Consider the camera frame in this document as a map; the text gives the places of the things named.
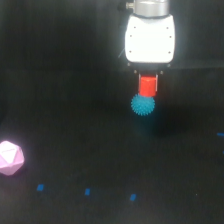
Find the pink dodecahedron toy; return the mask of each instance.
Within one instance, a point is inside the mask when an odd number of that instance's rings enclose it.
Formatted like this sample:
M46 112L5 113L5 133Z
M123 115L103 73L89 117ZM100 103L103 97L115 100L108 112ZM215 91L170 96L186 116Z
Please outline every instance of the pink dodecahedron toy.
M18 145L8 141L0 144L0 173L13 175L22 167L24 161L23 151Z

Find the toy ball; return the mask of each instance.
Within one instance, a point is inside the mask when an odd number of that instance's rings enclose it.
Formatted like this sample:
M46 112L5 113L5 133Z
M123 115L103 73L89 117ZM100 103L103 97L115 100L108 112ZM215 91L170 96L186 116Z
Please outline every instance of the toy ball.
M152 97L144 97L137 94L132 99L131 107L136 114L147 116L153 112L155 100Z

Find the black surface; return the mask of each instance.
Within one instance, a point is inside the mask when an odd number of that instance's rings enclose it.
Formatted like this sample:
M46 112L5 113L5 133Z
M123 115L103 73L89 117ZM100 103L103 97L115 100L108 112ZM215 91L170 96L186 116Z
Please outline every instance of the black surface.
M223 70L160 76L146 118L130 109L130 74L1 77L0 139L19 144L26 164L0 176L0 223L223 223Z
M224 223L224 70L186 69L222 67L223 2L172 1L177 69L146 118L118 2L0 2L0 140L26 157L0 176L1 224Z

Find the metal cylinder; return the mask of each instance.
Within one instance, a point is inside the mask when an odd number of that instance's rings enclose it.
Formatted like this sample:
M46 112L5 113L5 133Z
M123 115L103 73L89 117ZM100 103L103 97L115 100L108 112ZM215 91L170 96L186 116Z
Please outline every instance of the metal cylinder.
M135 0L134 14L143 17L163 17L169 15L169 0Z

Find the pink polyhedron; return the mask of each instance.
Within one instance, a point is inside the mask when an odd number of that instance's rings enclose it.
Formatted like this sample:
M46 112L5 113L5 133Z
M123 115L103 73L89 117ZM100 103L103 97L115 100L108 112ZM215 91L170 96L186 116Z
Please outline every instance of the pink polyhedron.
M24 161L23 151L18 145L8 141L0 144L0 173L13 175L22 167Z

